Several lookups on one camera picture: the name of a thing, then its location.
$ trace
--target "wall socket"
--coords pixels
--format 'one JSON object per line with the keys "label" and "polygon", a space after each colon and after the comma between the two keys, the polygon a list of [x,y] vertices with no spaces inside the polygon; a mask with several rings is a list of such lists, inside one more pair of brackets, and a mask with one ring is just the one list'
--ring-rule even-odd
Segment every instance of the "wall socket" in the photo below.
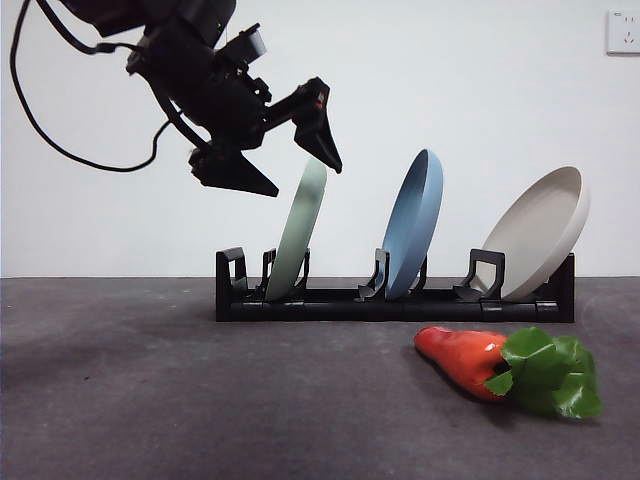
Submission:
{"label": "wall socket", "polygon": [[609,11],[607,37],[607,53],[640,54],[640,10]]}

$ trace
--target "gray table surface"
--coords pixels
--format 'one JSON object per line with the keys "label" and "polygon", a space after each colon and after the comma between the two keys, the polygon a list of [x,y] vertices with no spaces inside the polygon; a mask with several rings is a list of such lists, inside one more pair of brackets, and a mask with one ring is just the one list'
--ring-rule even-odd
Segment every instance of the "gray table surface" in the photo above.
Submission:
{"label": "gray table surface", "polygon": [[469,399],[426,324],[216,323],[212,287],[3,280],[2,478],[640,478],[639,278],[578,279],[576,323],[544,327],[597,360],[581,422]]}

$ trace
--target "plastic vegetable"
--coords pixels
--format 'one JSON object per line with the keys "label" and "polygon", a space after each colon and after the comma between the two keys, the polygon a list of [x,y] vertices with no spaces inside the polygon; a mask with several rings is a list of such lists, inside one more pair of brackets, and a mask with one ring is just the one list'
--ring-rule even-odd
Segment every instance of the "plastic vegetable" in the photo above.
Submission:
{"label": "plastic vegetable", "polygon": [[533,413],[570,418],[602,411],[593,357],[575,337],[551,338],[536,327],[509,337],[427,327],[414,343],[480,399],[509,399]]}

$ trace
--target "black dish rack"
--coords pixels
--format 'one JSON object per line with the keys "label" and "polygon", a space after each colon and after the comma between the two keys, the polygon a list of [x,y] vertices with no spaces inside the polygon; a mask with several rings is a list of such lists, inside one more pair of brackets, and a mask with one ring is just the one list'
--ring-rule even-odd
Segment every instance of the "black dish rack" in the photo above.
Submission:
{"label": "black dish rack", "polygon": [[[216,254],[217,321],[574,322],[573,254],[548,282],[520,302],[502,300],[505,255],[500,252],[471,250],[467,277],[460,285],[448,289],[428,288],[425,259],[415,286],[395,301],[384,298],[391,258],[389,252],[378,249],[373,276],[366,285],[354,288],[309,288],[310,252],[307,250],[298,283],[283,299],[265,302],[270,266],[275,258],[275,249],[264,253],[262,280],[250,289],[242,248]],[[495,280],[486,293],[470,287],[478,262],[495,265]]]}

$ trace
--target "white plate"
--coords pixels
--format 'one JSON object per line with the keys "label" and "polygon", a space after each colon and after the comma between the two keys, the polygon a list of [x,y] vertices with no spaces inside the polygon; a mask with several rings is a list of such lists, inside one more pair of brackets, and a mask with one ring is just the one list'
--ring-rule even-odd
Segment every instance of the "white plate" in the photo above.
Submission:
{"label": "white plate", "polygon": [[[589,214],[580,171],[563,167],[540,179],[495,226],[484,250],[505,254],[502,298],[518,301],[546,282],[571,253]],[[478,263],[471,287],[486,292],[495,267]]]}
{"label": "white plate", "polygon": [[[406,295],[418,275],[438,222],[443,182],[440,160],[432,151],[422,150],[396,197],[382,244],[390,259],[387,300]],[[380,268],[377,282],[383,279],[384,265]]]}
{"label": "white plate", "polygon": [[265,300],[273,302],[285,296],[295,284],[304,255],[311,240],[313,227],[324,197],[327,169],[310,158],[300,179],[287,223],[282,232],[276,259],[271,268]]}

